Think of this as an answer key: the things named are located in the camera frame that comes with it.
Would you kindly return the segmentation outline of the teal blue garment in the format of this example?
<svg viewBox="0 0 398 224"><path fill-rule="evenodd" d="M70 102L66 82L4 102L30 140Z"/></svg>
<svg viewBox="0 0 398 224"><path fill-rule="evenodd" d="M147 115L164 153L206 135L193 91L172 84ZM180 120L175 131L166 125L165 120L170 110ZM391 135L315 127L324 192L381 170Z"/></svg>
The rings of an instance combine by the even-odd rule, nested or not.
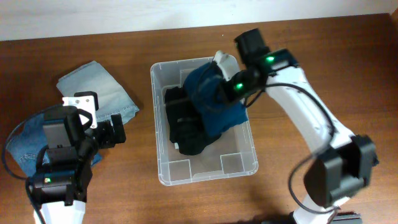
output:
<svg viewBox="0 0 398 224"><path fill-rule="evenodd" d="M218 85L222 81L218 67L208 62L190 72L183 84L183 89L201 116L207 135L211 137L248 121L242 103L227 106L221 102Z"/></svg>

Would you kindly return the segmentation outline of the light blue jeans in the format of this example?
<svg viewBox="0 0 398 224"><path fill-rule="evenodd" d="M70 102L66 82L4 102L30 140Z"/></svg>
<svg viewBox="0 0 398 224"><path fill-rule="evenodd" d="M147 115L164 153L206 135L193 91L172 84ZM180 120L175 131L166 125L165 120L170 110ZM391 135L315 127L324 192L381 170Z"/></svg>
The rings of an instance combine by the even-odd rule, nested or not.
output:
<svg viewBox="0 0 398 224"><path fill-rule="evenodd" d="M98 95L99 109L96 119L104 121L120 114L123 124L133 119L139 111L125 89L98 62L92 61L61 77L56 87L63 96L77 92L93 91Z"/></svg>

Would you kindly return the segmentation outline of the black garment with tape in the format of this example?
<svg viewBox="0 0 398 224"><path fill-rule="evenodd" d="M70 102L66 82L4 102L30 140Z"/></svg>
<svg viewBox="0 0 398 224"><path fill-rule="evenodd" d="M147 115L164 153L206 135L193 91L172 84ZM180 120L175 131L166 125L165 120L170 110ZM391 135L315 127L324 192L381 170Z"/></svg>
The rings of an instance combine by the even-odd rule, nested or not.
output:
<svg viewBox="0 0 398 224"><path fill-rule="evenodd" d="M186 156L201 154L221 134L209 136L200 114L183 88L174 87L165 92L165 110L170 127L170 141L178 144L179 153Z"/></svg>

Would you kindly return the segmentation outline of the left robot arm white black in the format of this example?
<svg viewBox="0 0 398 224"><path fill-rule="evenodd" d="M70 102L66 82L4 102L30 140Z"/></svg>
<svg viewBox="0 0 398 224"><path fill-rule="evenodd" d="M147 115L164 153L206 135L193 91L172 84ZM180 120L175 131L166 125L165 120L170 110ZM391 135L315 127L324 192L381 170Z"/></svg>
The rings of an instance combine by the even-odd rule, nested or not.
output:
<svg viewBox="0 0 398 224"><path fill-rule="evenodd" d="M25 182L36 223L82 223L94 156L126 140L120 114L96 128L92 123L93 115L75 106L45 112L47 145L39 152L35 174Z"/></svg>

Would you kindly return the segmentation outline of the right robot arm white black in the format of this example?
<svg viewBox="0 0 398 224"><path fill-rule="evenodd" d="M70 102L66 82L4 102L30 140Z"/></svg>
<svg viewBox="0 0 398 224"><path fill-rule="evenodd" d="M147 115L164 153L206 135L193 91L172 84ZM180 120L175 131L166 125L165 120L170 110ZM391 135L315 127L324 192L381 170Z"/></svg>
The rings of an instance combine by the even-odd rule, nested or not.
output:
<svg viewBox="0 0 398 224"><path fill-rule="evenodd" d="M289 50L271 50L258 29L242 33L234 43L245 69L237 69L229 54L215 54L223 74L216 99L231 105L268 94L286 112L310 151L304 159L310 164L303 178L307 194L297 201L289 222L361 223L359 214L343 213L340 208L370 185L372 169L379 163L371 138L354 134L338 121Z"/></svg>

